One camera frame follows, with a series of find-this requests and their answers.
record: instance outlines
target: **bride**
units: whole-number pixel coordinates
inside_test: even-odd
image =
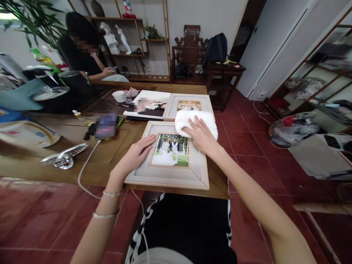
[[[159,149],[159,155],[155,155],[151,160],[152,165],[164,165],[164,166],[174,166],[175,160],[173,159],[173,153],[168,153],[168,149],[170,147],[171,138],[168,137],[167,141],[165,141],[161,148]]]

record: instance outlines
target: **vase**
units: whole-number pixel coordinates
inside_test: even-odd
[[[91,1],[91,7],[93,9],[94,14],[97,17],[104,17],[105,16],[103,7],[96,0]]]

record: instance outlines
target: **bracelet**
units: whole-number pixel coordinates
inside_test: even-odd
[[[110,215],[107,215],[107,216],[102,216],[100,214],[96,214],[95,212],[93,213],[93,217],[96,218],[96,219],[103,219],[103,218],[111,218],[111,217],[114,217],[117,215],[116,214],[110,214]]]
[[[108,193],[105,190],[103,191],[103,194],[105,194],[106,196],[111,196],[111,197],[116,197],[116,196],[120,196],[122,194],[122,192],[118,192],[118,193]]]

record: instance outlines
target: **electrical outlet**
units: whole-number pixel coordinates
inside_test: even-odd
[[[267,91],[262,91],[262,92],[260,93],[260,95],[258,95],[258,98],[261,99],[261,98],[263,98],[264,95],[266,95],[266,94],[267,94]]]

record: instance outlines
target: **black backpack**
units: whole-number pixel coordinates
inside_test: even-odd
[[[175,68],[176,79],[191,79],[193,77],[188,63],[181,63]]]
[[[227,39],[224,33],[212,37],[208,41],[203,60],[203,69],[208,61],[224,63],[227,58]]]

